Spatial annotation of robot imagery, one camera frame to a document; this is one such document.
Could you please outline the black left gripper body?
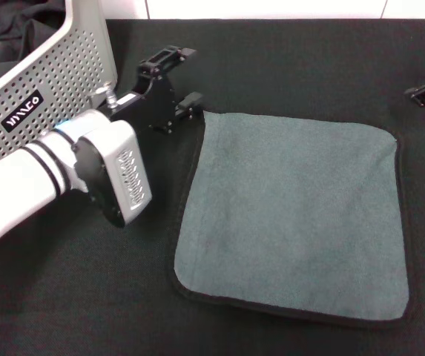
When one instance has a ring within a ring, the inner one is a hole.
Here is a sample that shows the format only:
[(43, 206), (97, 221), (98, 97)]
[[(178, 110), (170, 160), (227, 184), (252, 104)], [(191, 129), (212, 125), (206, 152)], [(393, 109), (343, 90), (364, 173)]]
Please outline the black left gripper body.
[(110, 109), (110, 121), (125, 121), (136, 134), (141, 134), (174, 117), (174, 100), (174, 89), (166, 75), (140, 70), (133, 89)]

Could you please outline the grey-green towel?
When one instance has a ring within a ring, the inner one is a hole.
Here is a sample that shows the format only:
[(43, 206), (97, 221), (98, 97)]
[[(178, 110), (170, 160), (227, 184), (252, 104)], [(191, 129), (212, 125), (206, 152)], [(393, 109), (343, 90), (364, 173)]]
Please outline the grey-green towel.
[(411, 301), (400, 143), (351, 122), (206, 113), (172, 249), (196, 300), (382, 326)]

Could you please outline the grey perforated storage box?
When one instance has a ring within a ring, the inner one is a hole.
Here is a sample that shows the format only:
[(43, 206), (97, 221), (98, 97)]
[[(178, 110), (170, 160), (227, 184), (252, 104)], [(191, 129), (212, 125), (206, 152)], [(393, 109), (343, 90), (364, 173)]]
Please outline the grey perforated storage box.
[(0, 77), (0, 160), (89, 106), (117, 82), (100, 0), (65, 0), (66, 19), (49, 39)]

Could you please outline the black tablecloth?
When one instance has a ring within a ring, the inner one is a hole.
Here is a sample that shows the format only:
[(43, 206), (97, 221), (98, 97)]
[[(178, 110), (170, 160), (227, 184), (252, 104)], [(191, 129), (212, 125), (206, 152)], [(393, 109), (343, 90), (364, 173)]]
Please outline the black tablecloth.
[(110, 20), (119, 90), (167, 45), (205, 108), (387, 128), (403, 141), (411, 314), (393, 328), (332, 326), (189, 300), (168, 272), (199, 124), (152, 135), (155, 200), (118, 229), (78, 192), (0, 240), (0, 356), (425, 356), (425, 20)]

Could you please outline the black crumpled cloth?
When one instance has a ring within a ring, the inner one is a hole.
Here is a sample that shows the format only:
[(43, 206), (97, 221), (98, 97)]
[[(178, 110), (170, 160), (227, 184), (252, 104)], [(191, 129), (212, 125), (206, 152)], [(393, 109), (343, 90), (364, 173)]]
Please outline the black crumpled cloth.
[(19, 62), (64, 24), (66, 0), (0, 0), (0, 63)]

